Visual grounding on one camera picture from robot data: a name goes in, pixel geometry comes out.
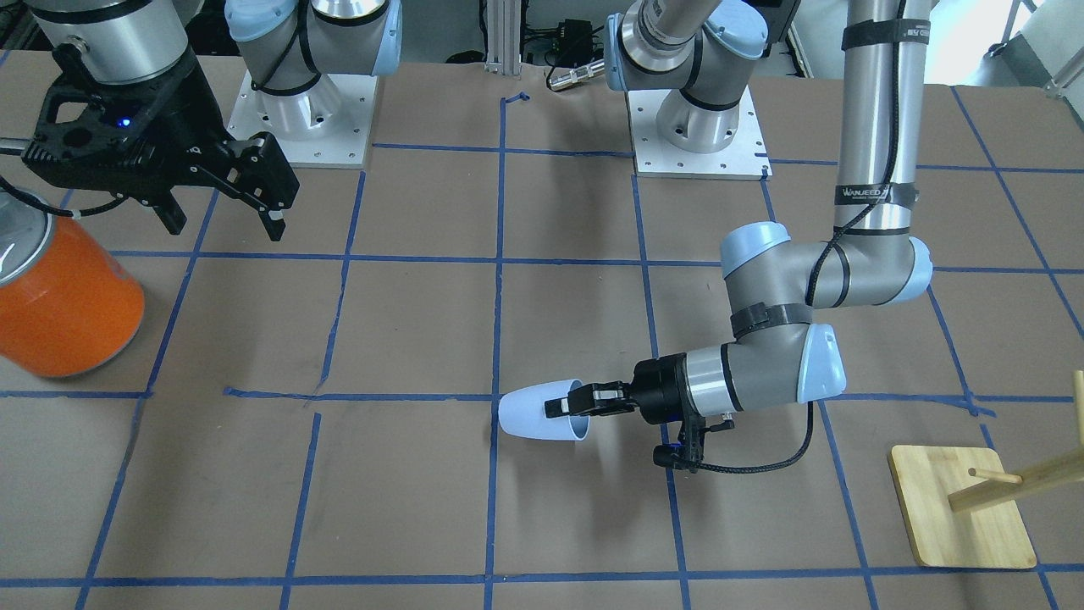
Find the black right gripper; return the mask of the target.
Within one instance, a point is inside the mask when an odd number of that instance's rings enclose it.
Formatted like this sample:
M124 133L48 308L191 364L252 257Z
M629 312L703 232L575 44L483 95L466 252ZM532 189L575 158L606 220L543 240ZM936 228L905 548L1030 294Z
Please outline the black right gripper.
M59 189L108 191L152 205L163 228L181 235L188 217L175 186L210 186L258 212L268 239L282 241L299 181L276 138L232 137L190 49L158 76L106 85L89 55L59 47L61 75L47 89L22 161Z

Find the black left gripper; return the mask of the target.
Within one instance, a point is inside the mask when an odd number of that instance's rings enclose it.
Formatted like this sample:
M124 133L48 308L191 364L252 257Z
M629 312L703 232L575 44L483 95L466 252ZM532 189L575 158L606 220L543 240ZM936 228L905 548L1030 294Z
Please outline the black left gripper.
M686 354L646 359L635 364L630 385L592 382L545 401L545 417L601 417L632 412L632 401L647 424L682 421L688 398Z

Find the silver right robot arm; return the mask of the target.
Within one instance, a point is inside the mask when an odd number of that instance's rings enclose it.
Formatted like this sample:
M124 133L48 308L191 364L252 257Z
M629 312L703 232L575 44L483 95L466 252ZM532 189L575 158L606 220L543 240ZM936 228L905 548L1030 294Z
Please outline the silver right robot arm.
M147 206L178 235L176 186L208 186L254 209L270 241L301 189L283 146L359 137L337 75L391 75L399 1L228 1L256 126L229 128L171 1L31 1L52 43L50 85L22 163L57 189Z

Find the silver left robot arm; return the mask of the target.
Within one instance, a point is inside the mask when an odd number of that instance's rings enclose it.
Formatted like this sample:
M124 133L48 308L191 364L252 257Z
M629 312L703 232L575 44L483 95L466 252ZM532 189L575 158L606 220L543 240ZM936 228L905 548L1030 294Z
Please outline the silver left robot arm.
M734 340L640 362L627 385L562 382L535 412L579 421L638 410L662 424L844 390L843 359L816 310L905 302L932 282L932 255L909 233L930 15L929 1L849 4L833 235L800 243L779 223L754 223L725 236ZM766 35L744 1L638 1L607 22L607 81L619 92L669 90L659 124L670 142L721 150Z

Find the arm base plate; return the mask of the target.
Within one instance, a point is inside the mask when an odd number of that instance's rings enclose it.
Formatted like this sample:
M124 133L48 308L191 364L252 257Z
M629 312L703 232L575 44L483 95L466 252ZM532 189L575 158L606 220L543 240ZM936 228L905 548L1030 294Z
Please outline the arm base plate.
M379 82L369 75L324 75L310 90L280 98L251 89L246 73L227 129L238 140L274 134L295 169L363 169Z
M736 107L695 107L678 90L627 93L636 174L761 180L773 176L749 88Z

